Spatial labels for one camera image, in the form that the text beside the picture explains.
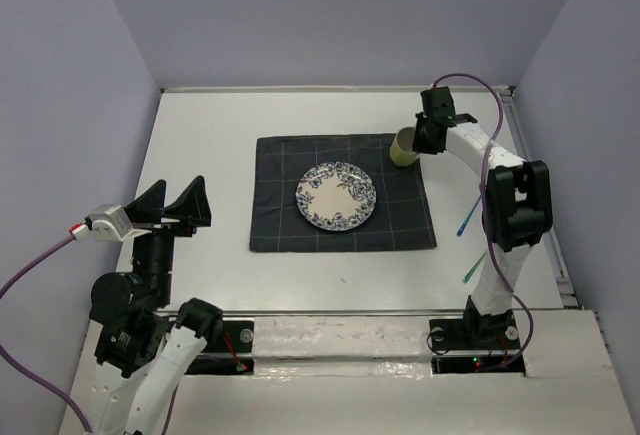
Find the pale yellow mug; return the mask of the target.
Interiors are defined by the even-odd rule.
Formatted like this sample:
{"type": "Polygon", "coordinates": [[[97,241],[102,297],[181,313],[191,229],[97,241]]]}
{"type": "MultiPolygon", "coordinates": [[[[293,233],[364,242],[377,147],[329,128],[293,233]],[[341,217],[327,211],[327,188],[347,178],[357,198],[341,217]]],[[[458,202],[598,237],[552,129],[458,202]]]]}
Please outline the pale yellow mug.
{"type": "Polygon", "coordinates": [[[404,168],[413,165],[419,154],[413,150],[415,128],[408,126],[400,129],[389,149],[389,157],[396,167],[404,168]]]}

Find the dark grey checked cloth placemat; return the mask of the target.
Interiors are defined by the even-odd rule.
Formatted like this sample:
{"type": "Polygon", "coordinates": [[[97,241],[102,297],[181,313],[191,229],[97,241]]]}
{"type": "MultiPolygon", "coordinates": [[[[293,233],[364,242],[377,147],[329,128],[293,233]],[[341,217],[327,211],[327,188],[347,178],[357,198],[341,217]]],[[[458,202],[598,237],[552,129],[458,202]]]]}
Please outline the dark grey checked cloth placemat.
{"type": "Polygon", "coordinates": [[[249,249],[256,253],[346,253],[429,250],[435,229],[419,162],[391,161],[394,135],[351,134],[260,138],[249,249]],[[370,176],[377,203],[361,226],[330,232],[299,211],[295,191],[303,175],[324,162],[347,162],[370,176]]]}

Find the blue floral ceramic plate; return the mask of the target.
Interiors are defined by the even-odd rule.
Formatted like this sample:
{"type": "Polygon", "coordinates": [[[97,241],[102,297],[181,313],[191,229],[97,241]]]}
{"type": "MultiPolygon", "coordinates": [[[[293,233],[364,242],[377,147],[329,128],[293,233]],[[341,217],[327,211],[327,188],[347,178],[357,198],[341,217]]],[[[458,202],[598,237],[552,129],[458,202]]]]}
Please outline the blue floral ceramic plate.
{"type": "Polygon", "coordinates": [[[377,205],[371,177],[347,162],[325,162],[309,169],[296,190],[297,207],[311,225],[346,232],[363,225],[377,205]]]}

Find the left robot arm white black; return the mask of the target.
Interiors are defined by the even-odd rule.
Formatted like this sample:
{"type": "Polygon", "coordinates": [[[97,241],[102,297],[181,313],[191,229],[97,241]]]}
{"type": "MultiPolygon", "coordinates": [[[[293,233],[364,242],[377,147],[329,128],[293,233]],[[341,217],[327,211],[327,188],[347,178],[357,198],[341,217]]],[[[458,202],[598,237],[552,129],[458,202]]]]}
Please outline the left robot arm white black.
{"type": "Polygon", "coordinates": [[[203,300],[184,303],[176,320],[159,314],[170,302],[174,242],[211,224],[203,176],[171,204],[155,182],[127,206],[89,214],[95,240],[132,242],[131,269],[100,276],[89,318],[100,325],[90,401],[93,434],[148,434],[189,365],[221,338],[223,312],[203,300]]]}

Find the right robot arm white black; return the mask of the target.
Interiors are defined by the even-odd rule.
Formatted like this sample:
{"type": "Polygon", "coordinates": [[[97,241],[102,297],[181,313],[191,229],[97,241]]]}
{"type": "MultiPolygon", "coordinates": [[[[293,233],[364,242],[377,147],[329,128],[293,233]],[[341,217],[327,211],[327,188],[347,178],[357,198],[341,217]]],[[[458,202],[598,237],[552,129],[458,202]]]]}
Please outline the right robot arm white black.
{"type": "Polygon", "coordinates": [[[518,278],[532,248],[553,224],[550,172],[542,161],[527,161],[500,146],[469,114],[459,113],[449,88],[420,94],[412,148],[425,155],[449,153],[479,178],[482,228],[487,254],[476,287],[459,319],[431,323],[438,354],[484,350],[514,328],[512,306],[518,278]]]}

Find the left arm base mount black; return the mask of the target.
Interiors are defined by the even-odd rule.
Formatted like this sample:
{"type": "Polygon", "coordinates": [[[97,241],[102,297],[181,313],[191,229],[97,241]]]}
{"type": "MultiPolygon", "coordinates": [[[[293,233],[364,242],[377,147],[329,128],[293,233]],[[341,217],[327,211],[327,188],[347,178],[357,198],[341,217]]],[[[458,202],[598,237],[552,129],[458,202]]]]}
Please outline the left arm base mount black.
{"type": "Polygon", "coordinates": [[[224,322],[219,338],[209,343],[187,369],[188,375],[244,376],[254,370],[252,355],[254,321],[231,319],[224,322]]]}

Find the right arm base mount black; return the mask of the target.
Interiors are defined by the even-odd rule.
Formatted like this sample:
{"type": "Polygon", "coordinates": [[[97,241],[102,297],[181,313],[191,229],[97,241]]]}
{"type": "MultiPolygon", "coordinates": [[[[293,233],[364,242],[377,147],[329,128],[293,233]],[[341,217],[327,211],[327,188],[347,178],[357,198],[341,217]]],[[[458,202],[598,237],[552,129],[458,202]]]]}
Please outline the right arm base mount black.
{"type": "Polygon", "coordinates": [[[472,337],[461,318],[437,318],[429,321],[426,345],[432,354],[434,375],[470,375],[479,373],[525,373],[521,358],[505,366],[520,351],[519,332],[513,316],[501,328],[472,337]]]}

